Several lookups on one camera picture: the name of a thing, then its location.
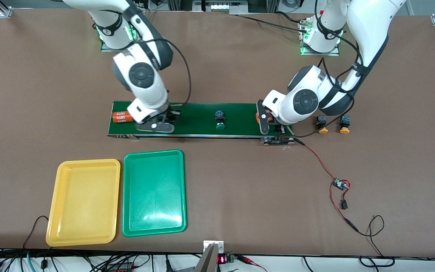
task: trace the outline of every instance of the orange cylinder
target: orange cylinder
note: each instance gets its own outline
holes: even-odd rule
[[[132,116],[128,111],[118,111],[112,113],[112,119],[114,119],[114,123],[127,123],[134,122]]]

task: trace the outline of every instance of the brown table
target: brown table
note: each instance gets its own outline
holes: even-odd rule
[[[276,14],[260,19],[292,26]],[[156,28],[190,64],[192,102],[255,103],[319,57],[299,54],[295,33],[220,13],[158,12]],[[374,255],[333,209],[329,176],[302,146],[263,147],[232,139],[143,139],[106,135],[113,100],[131,100],[99,52],[86,12],[15,10],[0,21],[0,247],[21,247],[48,215],[55,173],[66,160],[116,158],[179,148],[186,158],[188,228],[85,249],[199,252],[224,240],[240,253]],[[332,74],[353,62],[346,45],[328,57]],[[175,55],[162,72],[171,100],[184,100],[187,76]],[[395,17],[390,41],[356,96],[352,132],[333,124],[304,142],[348,179],[344,214],[365,231],[385,218],[375,242],[385,255],[435,256],[435,26],[429,17]],[[312,130],[313,118],[295,127]],[[338,201],[338,190],[335,199]],[[47,247],[46,223],[29,242]]]

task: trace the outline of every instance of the plastic tray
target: plastic tray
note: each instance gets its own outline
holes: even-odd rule
[[[124,159],[122,232],[135,237],[186,229],[181,150],[130,153]]]
[[[78,246],[112,241],[119,181],[118,160],[63,162],[57,171],[46,243]]]

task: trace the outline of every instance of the yellow tray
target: yellow tray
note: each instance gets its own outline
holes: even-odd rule
[[[79,246],[112,241],[119,182],[118,160],[63,162],[57,171],[46,243]]]

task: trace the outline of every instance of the green board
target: green board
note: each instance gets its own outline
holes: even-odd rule
[[[181,150],[124,158],[122,233],[127,237],[182,232],[187,226]]]
[[[114,101],[112,113],[126,111],[130,101]],[[135,122],[114,123],[110,115],[110,125],[107,136],[115,138],[143,138],[143,137],[177,137],[177,138],[247,138],[259,139],[263,134],[256,122],[256,104],[251,103],[187,103],[175,105],[173,110],[181,110],[181,116],[173,124],[175,129],[171,133],[138,131]],[[226,128],[216,129],[214,113],[224,111]],[[273,129],[266,136],[275,136]]]

